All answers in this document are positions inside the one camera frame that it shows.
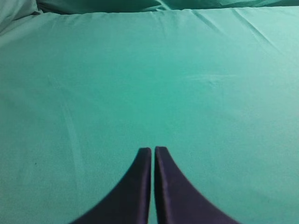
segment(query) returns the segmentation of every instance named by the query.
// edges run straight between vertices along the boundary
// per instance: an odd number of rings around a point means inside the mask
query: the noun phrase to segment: wrinkle
[[[203,15],[197,10],[192,10],[192,13],[193,15],[198,17],[204,24],[206,24],[209,28],[211,28],[211,30],[215,31],[216,33],[225,35],[225,32],[220,28],[220,26],[218,26],[218,24],[214,22],[212,19],[210,19],[208,16]]]
[[[80,210],[80,199],[83,198],[83,193],[85,189],[85,169],[82,159],[82,149],[78,138],[78,132],[74,122],[74,118],[71,115],[71,110],[67,101],[65,100],[63,93],[61,92],[61,84],[54,77],[48,76],[51,86],[57,93],[57,98],[62,109],[64,116],[68,136],[70,139],[71,154],[73,157],[73,164],[75,170],[75,182],[76,182],[76,192],[77,192],[77,209]]]
[[[242,24],[250,28],[250,30],[252,31],[252,35],[260,43],[260,45],[263,47],[264,50],[265,50],[264,44],[268,44],[272,46],[274,49],[276,49],[278,52],[280,52],[280,50],[275,46],[275,44],[257,26],[255,26],[244,15],[242,15],[237,8],[236,9],[233,8],[232,10],[235,16],[240,19]]]

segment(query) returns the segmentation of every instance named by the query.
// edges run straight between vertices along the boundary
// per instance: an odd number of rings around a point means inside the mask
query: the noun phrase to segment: teal bedding
[[[27,15],[0,32],[2,224],[69,223],[157,145],[237,221],[298,223],[299,7]]]

